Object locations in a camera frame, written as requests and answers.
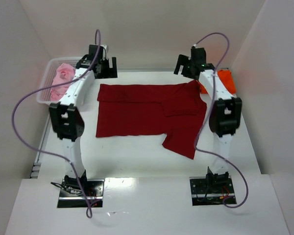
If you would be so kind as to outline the dark red t shirt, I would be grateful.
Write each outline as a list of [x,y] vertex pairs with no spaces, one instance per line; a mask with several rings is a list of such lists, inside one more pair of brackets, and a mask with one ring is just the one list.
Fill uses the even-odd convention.
[[98,92],[96,137],[165,134],[162,146],[189,159],[207,105],[199,83],[175,85],[107,85]]

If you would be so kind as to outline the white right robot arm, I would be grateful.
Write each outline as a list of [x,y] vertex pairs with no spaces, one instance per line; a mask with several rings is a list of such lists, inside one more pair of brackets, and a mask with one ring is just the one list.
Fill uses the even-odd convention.
[[228,91],[215,72],[215,67],[206,63],[204,48],[192,46],[190,56],[180,54],[173,73],[178,74],[180,67],[183,67],[181,74],[198,81],[213,101],[208,115],[209,128],[214,136],[213,153],[221,157],[216,156],[208,167],[206,185],[208,189],[223,187],[229,178],[226,161],[229,159],[231,141],[240,126],[242,100]]

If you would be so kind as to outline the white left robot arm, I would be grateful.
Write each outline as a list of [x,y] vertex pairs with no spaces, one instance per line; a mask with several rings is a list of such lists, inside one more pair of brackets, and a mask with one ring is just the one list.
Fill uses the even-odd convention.
[[107,45],[89,45],[88,54],[76,64],[75,82],[69,84],[67,91],[59,101],[53,101],[49,105],[53,131],[62,141],[64,157],[68,159],[66,174],[59,187],[71,194],[82,194],[79,183],[83,189],[88,186],[80,147],[80,138],[85,124],[78,108],[82,105],[95,79],[117,77],[116,57],[112,57],[112,67],[110,67],[107,52]]

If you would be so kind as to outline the orange folded t shirt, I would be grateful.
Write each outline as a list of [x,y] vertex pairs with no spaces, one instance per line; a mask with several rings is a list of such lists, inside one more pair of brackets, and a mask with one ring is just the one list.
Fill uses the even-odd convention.
[[236,93],[235,83],[232,77],[232,72],[229,69],[221,69],[218,71],[218,76],[231,94]]

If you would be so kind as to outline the pink t shirt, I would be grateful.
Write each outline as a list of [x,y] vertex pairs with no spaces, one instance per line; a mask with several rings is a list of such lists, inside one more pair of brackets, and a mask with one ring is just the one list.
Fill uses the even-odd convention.
[[[72,81],[75,76],[75,68],[69,64],[62,63],[56,70],[56,76],[53,79],[53,85],[59,85],[65,82]],[[66,93],[70,84],[57,86],[50,90],[50,100],[59,101]]]

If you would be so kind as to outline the white plastic laundry basket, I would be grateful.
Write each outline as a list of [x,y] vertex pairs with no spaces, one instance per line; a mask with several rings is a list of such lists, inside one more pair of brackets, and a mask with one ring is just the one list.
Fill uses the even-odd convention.
[[[74,57],[58,57],[51,59],[45,69],[44,75],[41,79],[41,84],[39,88],[49,87],[52,85],[54,77],[56,76],[56,70],[63,63],[69,64],[72,67],[76,67],[77,62],[81,59],[81,56]],[[36,100],[40,104],[49,105],[51,100],[50,89],[46,89],[37,93]]]

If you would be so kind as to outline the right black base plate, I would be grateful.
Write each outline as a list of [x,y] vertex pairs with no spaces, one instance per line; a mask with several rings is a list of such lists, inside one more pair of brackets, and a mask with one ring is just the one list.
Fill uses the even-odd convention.
[[231,178],[222,183],[209,183],[206,177],[191,177],[190,188],[193,206],[222,205],[224,199],[226,204],[237,204]]

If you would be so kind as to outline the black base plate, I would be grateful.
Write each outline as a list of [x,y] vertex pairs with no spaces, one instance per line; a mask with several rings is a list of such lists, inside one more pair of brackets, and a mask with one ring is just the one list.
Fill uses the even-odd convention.
[[[63,180],[61,184],[53,183],[60,188],[57,208],[86,208],[87,203],[78,185],[69,186]],[[102,208],[104,180],[89,180],[85,194],[93,208]]]
[[231,178],[222,183],[209,183],[206,177],[191,177],[190,188],[193,206],[222,205],[224,199],[226,204],[237,204]]

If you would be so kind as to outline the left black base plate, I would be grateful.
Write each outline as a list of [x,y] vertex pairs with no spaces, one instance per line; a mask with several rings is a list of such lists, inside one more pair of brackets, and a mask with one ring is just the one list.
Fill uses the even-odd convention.
[[[60,188],[57,208],[86,208],[87,203],[78,185],[69,186],[63,180],[61,184],[53,183]],[[89,180],[85,194],[93,208],[102,208],[104,180]]]

